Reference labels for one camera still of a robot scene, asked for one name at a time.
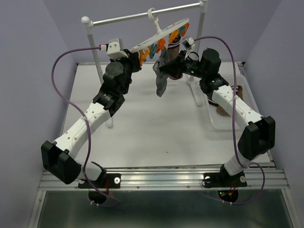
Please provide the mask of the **grey sock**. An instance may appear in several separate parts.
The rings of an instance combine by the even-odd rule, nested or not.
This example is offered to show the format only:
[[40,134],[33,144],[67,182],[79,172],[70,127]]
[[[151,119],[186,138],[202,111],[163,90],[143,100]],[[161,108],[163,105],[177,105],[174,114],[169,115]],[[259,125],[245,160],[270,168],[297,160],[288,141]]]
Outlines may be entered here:
[[162,97],[167,88],[168,75],[160,71],[160,67],[164,65],[163,60],[157,60],[153,65],[153,71],[156,74],[156,94],[158,97]]
[[162,51],[161,51],[161,54],[160,54],[160,57],[159,57],[159,60],[166,64],[170,61],[170,57],[169,57],[169,52],[166,48],[164,48]]

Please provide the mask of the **white round clip hanger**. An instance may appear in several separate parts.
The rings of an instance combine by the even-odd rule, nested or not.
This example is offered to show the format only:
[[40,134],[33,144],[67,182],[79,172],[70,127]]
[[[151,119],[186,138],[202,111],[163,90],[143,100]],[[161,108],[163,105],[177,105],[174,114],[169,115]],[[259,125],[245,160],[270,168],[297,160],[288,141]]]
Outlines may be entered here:
[[161,29],[159,23],[158,23],[158,16],[153,16],[155,9],[154,8],[150,8],[148,9],[147,13],[148,13],[148,18],[149,20],[154,24],[155,28],[156,28],[156,34],[154,36],[152,36],[151,38],[143,41],[142,43],[136,45],[135,47],[133,47],[130,51],[132,53],[135,52],[140,52],[141,49],[148,49],[148,46],[152,45],[152,44],[157,44],[158,40],[164,38],[166,40],[166,44],[165,46],[169,43],[169,36],[170,34],[175,31],[175,30],[179,30],[179,35],[181,35],[182,37],[187,33],[187,30],[189,28],[189,19],[185,18],[182,20],[179,20],[178,22],[175,22],[171,25],[169,25],[168,27]]

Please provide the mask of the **beige striped sock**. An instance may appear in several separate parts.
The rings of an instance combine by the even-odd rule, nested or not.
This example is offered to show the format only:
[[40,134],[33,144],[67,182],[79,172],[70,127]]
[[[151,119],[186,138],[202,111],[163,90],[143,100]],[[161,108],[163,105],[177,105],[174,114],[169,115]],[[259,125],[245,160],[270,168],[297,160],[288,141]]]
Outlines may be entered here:
[[182,39],[181,35],[178,35],[172,42],[168,44],[168,55],[169,60],[172,61],[175,59],[180,52],[180,41]]

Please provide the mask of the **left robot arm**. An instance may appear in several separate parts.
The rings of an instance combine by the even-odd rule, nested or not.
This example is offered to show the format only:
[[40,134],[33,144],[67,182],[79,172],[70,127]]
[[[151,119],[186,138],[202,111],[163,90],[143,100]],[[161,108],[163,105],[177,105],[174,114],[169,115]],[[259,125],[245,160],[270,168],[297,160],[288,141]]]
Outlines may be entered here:
[[82,111],[75,107],[81,117],[60,137],[41,146],[44,169],[65,184],[84,177],[84,166],[76,161],[76,156],[86,142],[91,142],[96,129],[119,110],[132,83],[132,73],[141,70],[139,53],[124,49],[122,54],[122,57],[110,58],[104,82],[88,109]]

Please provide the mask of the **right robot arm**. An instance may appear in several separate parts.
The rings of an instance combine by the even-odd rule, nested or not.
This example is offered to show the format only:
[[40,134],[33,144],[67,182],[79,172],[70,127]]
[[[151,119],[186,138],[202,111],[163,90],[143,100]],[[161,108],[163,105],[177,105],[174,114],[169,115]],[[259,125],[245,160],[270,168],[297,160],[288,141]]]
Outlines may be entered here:
[[232,124],[243,131],[240,139],[234,141],[235,154],[223,165],[218,177],[221,184],[230,185],[256,157],[274,147],[276,123],[271,116],[263,117],[255,112],[236,95],[219,74],[220,65],[219,53],[214,49],[205,49],[200,60],[193,60],[186,56],[186,51],[181,51],[174,60],[161,66],[160,72],[173,78],[182,74],[199,78],[202,92],[222,107],[232,117]]

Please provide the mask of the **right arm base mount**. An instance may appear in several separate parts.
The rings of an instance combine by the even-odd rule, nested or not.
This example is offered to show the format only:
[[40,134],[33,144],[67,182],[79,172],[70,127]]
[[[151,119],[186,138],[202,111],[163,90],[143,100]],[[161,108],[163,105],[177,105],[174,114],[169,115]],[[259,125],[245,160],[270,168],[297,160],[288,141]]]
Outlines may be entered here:
[[230,188],[230,187],[246,187],[247,180],[243,172],[240,174],[230,176],[222,175],[219,172],[204,173],[203,180],[201,181],[203,187],[210,188]]

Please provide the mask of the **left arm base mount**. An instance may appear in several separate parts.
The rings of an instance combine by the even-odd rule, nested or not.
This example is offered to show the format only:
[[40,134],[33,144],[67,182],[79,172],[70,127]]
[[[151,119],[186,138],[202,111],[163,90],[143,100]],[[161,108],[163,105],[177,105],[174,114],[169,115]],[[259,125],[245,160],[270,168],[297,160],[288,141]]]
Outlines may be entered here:
[[92,161],[87,164],[86,168],[87,178],[81,172],[78,176],[78,188],[89,189],[92,185],[99,189],[119,189],[121,186],[121,174],[108,172],[104,167]]

